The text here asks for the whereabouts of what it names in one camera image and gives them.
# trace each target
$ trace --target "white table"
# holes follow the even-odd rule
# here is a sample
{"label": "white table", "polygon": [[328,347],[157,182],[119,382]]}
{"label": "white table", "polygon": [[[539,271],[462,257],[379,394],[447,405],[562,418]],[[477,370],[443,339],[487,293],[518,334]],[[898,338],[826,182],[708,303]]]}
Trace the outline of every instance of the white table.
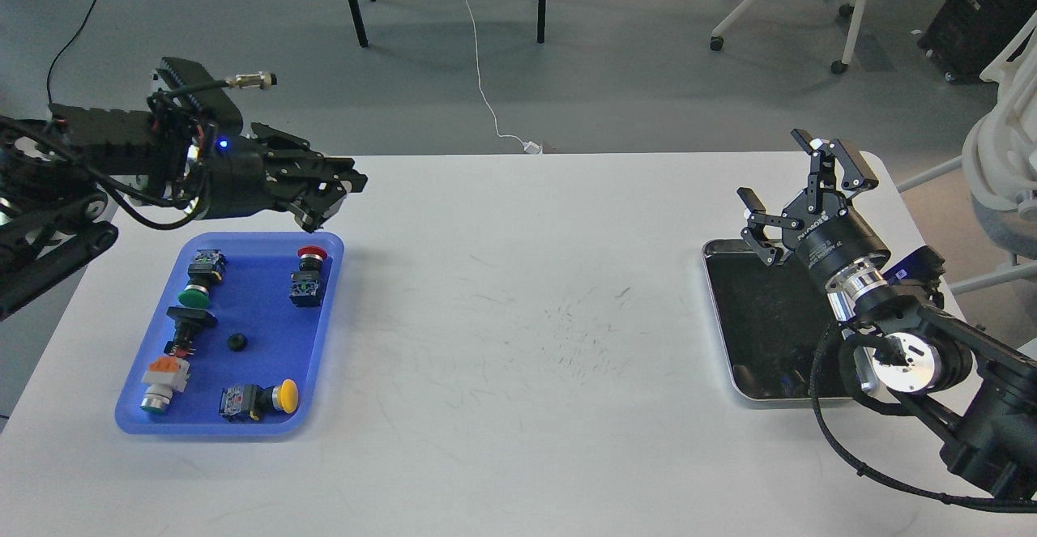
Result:
{"label": "white table", "polygon": [[[872,163],[881,187],[858,207],[898,259],[922,241]],[[160,233],[120,213],[0,434],[0,533],[1034,534],[1033,517],[860,479],[809,409],[753,409],[731,389],[700,249],[737,235],[737,187],[780,209],[808,167],[792,152],[359,158],[370,183],[328,227],[347,259],[312,411],[262,441],[128,435],[112,409],[180,247],[291,230],[290,216]],[[922,424],[856,404],[829,419],[878,470],[980,494]]]}

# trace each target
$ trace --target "black robotic arm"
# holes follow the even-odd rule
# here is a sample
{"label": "black robotic arm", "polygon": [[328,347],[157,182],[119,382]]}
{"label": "black robotic arm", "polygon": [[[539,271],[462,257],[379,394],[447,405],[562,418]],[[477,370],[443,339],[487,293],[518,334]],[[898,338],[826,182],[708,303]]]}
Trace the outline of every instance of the black robotic arm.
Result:
{"label": "black robotic arm", "polygon": [[[111,248],[109,198],[158,230],[199,219],[288,211],[315,231],[367,176],[304,139],[252,124],[222,87],[274,86],[271,73],[216,80],[196,61],[163,57],[148,110],[50,106],[52,119],[0,116],[0,320]],[[156,223],[137,204],[181,209]]]}
{"label": "black robotic arm", "polygon": [[[840,371],[847,392],[866,407],[888,416],[915,416],[944,442],[940,456],[948,471],[993,499],[932,493],[874,471],[842,448],[820,416],[825,437],[858,473],[887,486],[996,512],[1037,512],[1037,361],[944,312],[940,293],[943,257],[925,247],[885,274],[890,251],[853,209],[852,200],[878,179],[852,146],[792,136],[811,157],[807,187],[772,216],[751,189],[738,190],[747,208],[741,237],[764,264],[789,260],[807,267],[829,299],[842,332]],[[836,164],[843,169],[837,179]],[[781,229],[773,241],[766,227]],[[865,347],[870,367],[898,403],[861,391],[854,351]],[[816,380],[824,344],[815,356]],[[970,407],[958,415],[930,394],[950,389],[973,370],[982,384]]]}

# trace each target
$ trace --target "cable connector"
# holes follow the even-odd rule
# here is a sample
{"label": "cable connector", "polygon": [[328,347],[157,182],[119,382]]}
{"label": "cable connector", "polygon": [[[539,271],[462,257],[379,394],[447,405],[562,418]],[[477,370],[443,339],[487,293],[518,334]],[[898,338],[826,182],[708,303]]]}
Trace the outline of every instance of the cable connector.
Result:
{"label": "cable connector", "polygon": [[270,72],[246,73],[243,76],[227,77],[224,82],[227,87],[259,87],[260,90],[269,90],[270,87],[277,86],[277,76]]}

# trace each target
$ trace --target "wire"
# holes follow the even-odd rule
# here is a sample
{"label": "wire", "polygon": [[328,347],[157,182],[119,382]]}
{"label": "wire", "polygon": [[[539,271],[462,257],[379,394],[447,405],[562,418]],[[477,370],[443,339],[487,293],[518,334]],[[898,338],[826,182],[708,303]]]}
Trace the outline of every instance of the wire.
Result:
{"label": "wire", "polygon": [[79,34],[83,31],[83,28],[86,27],[86,21],[89,20],[90,13],[93,12],[93,8],[96,5],[97,5],[97,0],[93,0],[93,2],[90,2],[90,8],[86,9],[86,17],[83,17],[83,23],[79,25],[79,28],[77,28],[76,34],[72,35],[72,38],[68,39],[68,41],[65,44],[65,47],[62,47],[61,50],[58,51],[58,54],[54,56],[54,61],[51,62],[51,67],[47,69],[47,103],[54,102],[54,96],[51,93],[51,77],[54,75],[54,66],[56,65],[56,63],[58,63],[58,58],[61,57],[61,54],[63,54],[64,51],[67,50],[68,47],[71,47],[72,44],[76,41],[76,39],[79,38]]}
{"label": "wire", "polygon": [[133,198],[145,202],[148,205],[156,205],[157,207],[179,207],[179,205],[186,204],[186,202],[191,202],[194,198],[185,198],[185,200],[170,200],[170,198],[157,198],[152,197],[143,191],[137,190],[134,187],[130,187],[127,183],[117,181],[117,179],[112,178],[99,171],[93,165],[89,165],[82,160],[77,153],[72,152],[62,143],[55,141],[55,139],[49,138],[49,136],[41,134],[40,131],[36,131],[28,124],[15,120],[13,117],[0,116],[0,126],[10,128],[15,132],[19,132],[20,135],[26,136],[26,138],[32,139],[37,143],[41,143],[45,148],[51,150],[51,152],[56,153],[58,157],[63,158],[68,164],[75,165],[75,167],[81,167],[84,171],[88,172],[92,176],[93,180],[100,183],[102,189],[106,191],[119,191],[119,193],[124,193]]}
{"label": "wire", "polygon": [[475,27],[475,13],[472,12],[472,5],[470,5],[468,0],[465,0],[465,5],[468,6],[468,17],[472,18],[472,38],[475,39],[475,76],[479,84],[479,94],[481,94],[482,102],[485,103],[486,108],[489,109],[489,113],[492,113],[492,115],[494,116],[494,131],[497,132],[497,138],[515,139],[516,141],[522,143],[523,150],[526,150],[526,152],[531,152],[530,146],[536,146],[536,152],[539,152],[540,146],[535,145],[535,143],[533,142],[526,142],[523,139],[520,139],[518,136],[515,135],[501,134],[500,124],[498,124],[497,122],[497,112],[495,112],[494,106],[489,106],[489,101],[488,98],[486,98],[486,93],[485,91],[482,90],[482,68],[479,67],[479,31],[478,28]]}
{"label": "wire", "polygon": [[824,356],[835,342],[841,342],[842,340],[841,337],[830,337],[834,326],[836,326],[835,321],[829,323],[828,330],[824,331],[824,335],[821,336],[821,341],[817,345],[817,351],[814,354],[814,364],[810,368],[810,404],[814,407],[814,417],[817,419],[817,425],[821,428],[821,433],[824,435],[824,440],[828,441],[829,446],[835,450],[836,454],[838,454],[840,458],[857,471],[857,475],[867,477],[884,486],[893,488],[894,490],[915,494],[917,497],[924,497],[926,499],[932,499],[934,501],[941,501],[941,503],[945,505],[957,505],[966,509],[994,513],[1037,513],[1037,501],[955,497],[945,492],[932,492],[930,490],[924,490],[922,488],[912,486],[910,484],[901,482],[876,471],[875,469],[872,469],[868,464],[864,463],[863,460],[853,456],[849,450],[846,450],[846,448],[843,447],[842,444],[839,444],[839,441],[836,440],[832,430],[829,429],[828,424],[824,422],[824,417],[821,416],[821,403],[817,396],[817,376],[821,371],[821,363],[824,360]]}

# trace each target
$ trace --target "white cable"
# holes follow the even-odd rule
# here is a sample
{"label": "white cable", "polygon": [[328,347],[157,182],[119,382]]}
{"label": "white cable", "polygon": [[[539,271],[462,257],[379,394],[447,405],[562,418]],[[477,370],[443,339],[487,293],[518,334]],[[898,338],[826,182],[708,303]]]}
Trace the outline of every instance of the white cable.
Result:
{"label": "white cable", "polygon": [[468,17],[472,18],[472,38],[475,39],[475,76],[479,84],[479,94],[482,95],[482,102],[485,103],[486,108],[489,109],[489,113],[492,113],[492,115],[494,116],[494,131],[497,132],[497,138],[515,139],[516,141],[522,143],[522,148],[523,150],[526,150],[527,153],[542,152],[542,148],[540,145],[538,145],[538,143],[534,143],[532,141],[524,141],[523,139],[520,139],[518,136],[515,135],[501,134],[501,128],[500,124],[497,123],[497,113],[494,112],[494,106],[489,106],[489,101],[487,101],[486,98],[486,93],[485,91],[482,91],[482,69],[479,68],[479,32],[475,27],[475,13],[472,12],[472,5],[470,5],[468,0],[465,0],[465,5],[468,6]]}

